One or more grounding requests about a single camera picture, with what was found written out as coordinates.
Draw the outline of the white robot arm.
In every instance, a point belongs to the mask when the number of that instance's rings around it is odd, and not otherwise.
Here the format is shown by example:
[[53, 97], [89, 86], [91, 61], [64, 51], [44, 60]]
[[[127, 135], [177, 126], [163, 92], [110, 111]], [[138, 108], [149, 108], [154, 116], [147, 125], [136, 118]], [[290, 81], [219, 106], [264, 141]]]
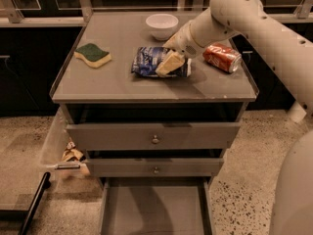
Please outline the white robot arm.
[[[210, 0], [209, 8], [185, 23], [164, 47], [156, 68], [164, 76], [210, 44], [242, 35], [274, 70], [297, 104], [313, 111], [313, 43], [263, 11], [260, 0]], [[282, 164], [269, 235], [313, 235], [313, 131], [294, 143]]]

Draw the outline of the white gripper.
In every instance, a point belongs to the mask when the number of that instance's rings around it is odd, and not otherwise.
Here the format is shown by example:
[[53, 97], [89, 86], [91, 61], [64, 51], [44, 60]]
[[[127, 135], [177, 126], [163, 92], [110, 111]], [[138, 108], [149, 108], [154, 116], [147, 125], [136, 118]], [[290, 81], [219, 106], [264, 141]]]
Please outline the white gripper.
[[194, 58], [202, 53], [201, 31], [196, 21], [190, 20], [185, 23], [163, 44], [163, 47], [171, 50], [156, 68], [156, 74], [159, 76], [166, 76], [183, 66], [185, 57]]

